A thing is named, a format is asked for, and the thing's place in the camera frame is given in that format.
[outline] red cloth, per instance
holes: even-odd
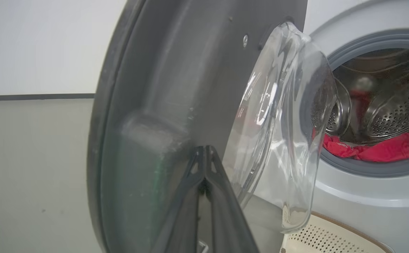
[[[338,157],[353,157],[369,162],[394,162],[409,158],[409,133],[382,141],[375,146],[351,147],[337,136],[325,135],[323,146]]]

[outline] stainless steel drum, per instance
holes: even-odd
[[[328,134],[354,144],[376,144],[409,132],[409,50],[362,55],[338,67],[334,76],[339,98]]]

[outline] wall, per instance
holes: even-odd
[[[95,93],[124,0],[0,0],[0,95]]]
[[[0,101],[0,252],[101,252],[85,177],[92,103]]]

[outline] beige plastic basket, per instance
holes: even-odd
[[[281,253],[394,252],[352,227],[312,212],[304,229],[285,235]]]

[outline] washing machine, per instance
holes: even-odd
[[[371,52],[378,56],[391,53],[392,48],[409,50],[409,0],[309,0],[304,32],[335,71]],[[378,164],[342,159],[322,150],[312,209],[397,253],[409,252],[409,160]]]

